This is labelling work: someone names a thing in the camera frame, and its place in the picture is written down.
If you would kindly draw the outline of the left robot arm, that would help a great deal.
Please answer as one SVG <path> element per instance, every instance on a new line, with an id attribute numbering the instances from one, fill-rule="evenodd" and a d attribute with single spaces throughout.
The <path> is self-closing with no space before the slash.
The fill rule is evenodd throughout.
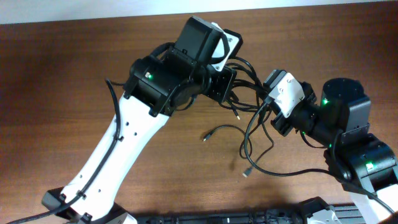
<path id="1" fill-rule="evenodd" d="M 136 60 L 114 98 L 115 115 L 86 164 L 66 186 L 45 193 L 42 204 L 75 223 L 135 223 L 114 201 L 127 173 L 152 136 L 190 100 L 224 102 L 236 72 L 226 66 L 242 37 L 192 16 L 175 42 Z"/>

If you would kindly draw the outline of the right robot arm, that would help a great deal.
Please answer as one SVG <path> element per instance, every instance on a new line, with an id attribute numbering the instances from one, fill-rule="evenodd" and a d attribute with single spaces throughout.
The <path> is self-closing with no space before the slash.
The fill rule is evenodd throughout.
<path id="1" fill-rule="evenodd" d="M 328 80 L 319 105 L 310 84 L 289 76 L 263 86 L 274 100 L 273 127 L 282 135 L 298 129 L 326 147 L 329 172 L 350 193 L 366 223 L 397 212 L 397 157 L 369 132 L 371 100 L 359 81 Z"/>

